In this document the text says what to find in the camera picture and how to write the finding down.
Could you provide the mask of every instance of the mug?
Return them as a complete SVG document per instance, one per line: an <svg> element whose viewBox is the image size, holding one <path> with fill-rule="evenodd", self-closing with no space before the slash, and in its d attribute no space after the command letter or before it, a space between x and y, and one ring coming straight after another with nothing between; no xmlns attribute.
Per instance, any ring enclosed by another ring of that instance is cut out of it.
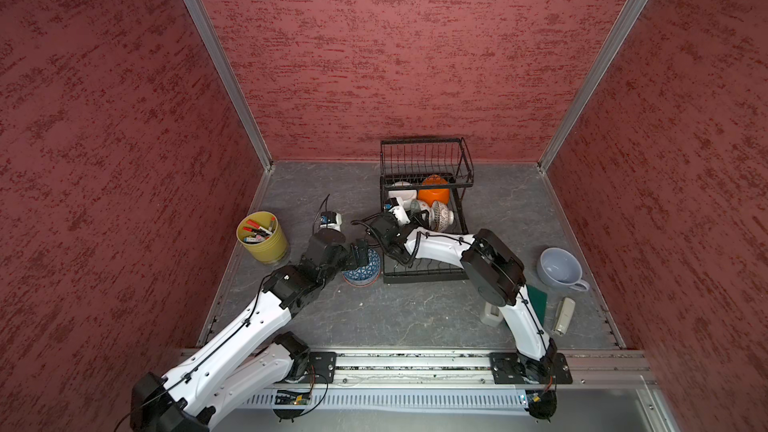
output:
<svg viewBox="0 0 768 432"><path fill-rule="evenodd" d="M589 283L581 280L581 264L576 257L562 248L550 247L542 252L536 267L542 282L552 287L569 287L586 292Z"/></svg>

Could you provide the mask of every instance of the wire basket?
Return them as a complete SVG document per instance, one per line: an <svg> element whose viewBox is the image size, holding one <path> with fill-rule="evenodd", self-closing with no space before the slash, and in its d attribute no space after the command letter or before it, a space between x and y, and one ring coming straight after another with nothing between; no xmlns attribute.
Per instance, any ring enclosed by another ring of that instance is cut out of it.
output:
<svg viewBox="0 0 768 432"><path fill-rule="evenodd" d="M391 190L449 188L448 208L453 210L455 218L443 232L469 234L462 199L466 188L474 184L475 175L464 139L382 140L381 171L381 204L388 199ZM433 175L443 177L448 184L423 186L422 182ZM411 185L395 186L398 182L409 182ZM426 258L419 258L408 267L393 260L386 260L383 265L386 284L467 279L464 269Z"/></svg>

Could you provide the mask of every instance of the yellow cup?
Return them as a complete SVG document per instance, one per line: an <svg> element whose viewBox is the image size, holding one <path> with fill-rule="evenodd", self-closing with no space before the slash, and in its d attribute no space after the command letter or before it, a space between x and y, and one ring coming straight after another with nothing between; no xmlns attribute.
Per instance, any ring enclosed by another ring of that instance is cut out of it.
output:
<svg viewBox="0 0 768 432"><path fill-rule="evenodd" d="M252 232L243 230L243 227L251 227L248 225L249 220L269 230L270 221L273 217L275 219L275 229L267 240L258 244L245 244L243 242L245 237L253 235ZM254 256L255 260L266 265L277 264L283 258L283 255L288 252L288 240L285 234L283 234L283 229L280 228L280 222L272 212L255 212L245 217L237 226L237 241Z"/></svg>

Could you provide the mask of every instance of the textured red wall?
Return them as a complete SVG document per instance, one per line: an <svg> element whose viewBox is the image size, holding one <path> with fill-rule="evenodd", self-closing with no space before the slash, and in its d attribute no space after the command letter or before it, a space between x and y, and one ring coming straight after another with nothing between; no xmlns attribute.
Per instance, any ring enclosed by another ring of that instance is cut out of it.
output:
<svg viewBox="0 0 768 432"><path fill-rule="evenodd" d="M535 161L625 0L203 0L275 158Z"/></svg>
<svg viewBox="0 0 768 432"><path fill-rule="evenodd" d="M768 427L767 0L650 0L550 168L685 430Z"/></svg>
<svg viewBox="0 0 768 432"><path fill-rule="evenodd" d="M181 0L0 0L0 428L111 430L260 166Z"/></svg>

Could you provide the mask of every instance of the metal corner post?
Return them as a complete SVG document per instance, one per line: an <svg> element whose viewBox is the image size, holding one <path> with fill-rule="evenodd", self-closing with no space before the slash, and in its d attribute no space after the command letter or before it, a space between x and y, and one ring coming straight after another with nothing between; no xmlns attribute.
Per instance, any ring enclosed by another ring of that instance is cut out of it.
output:
<svg viewBox="0 0 768 432"><path fill-rule="evenodd" d="M624 43L627 35L629 35L632 26L637 21L640 12L643 11L647 2L648 0L627 0L624 3L624 7L621 8L616 22L611 27L608 37L605 38L605 42L603 42L603 46L592 64L592 68L584 78L584 82L565 112L560 126L555 131L547 145L547 149L544 150L544 154L539 160L539 166L542 170L546 171L552 164L576 120L581 115L581 111L584 110L590 97L592 97L592 93L597 89L600 80L602 80L603 75L608 70L610 63L613 62L614 57L616 57L621 48L621 44Z"/></svg>
<svg viewBox="0 0 768 432"><path fill-rule="evenodd" d="M254 114L251 113L248 101L243 94L240 84L237 82L234 71L232 71L232 65L226 58L224 48L219 42L219 37L216 35L214 24L210 22L210 18L205 11L202 0L184 0L184 4L187 6L187 10L192 16L192 21L197 27L197 32L203 39L206 49L210 54L211 60L216 66L216 70L221 77L221 81L224 83L226 92L230 95L230 100L237 111L237 115L243 123L243 127L248 134L248 138L253 144L256 154L261 160L261 164L264 170L272 169L272 156L269 150L266 149L266 143L261 136L259 127L254 119Z"/></svg>

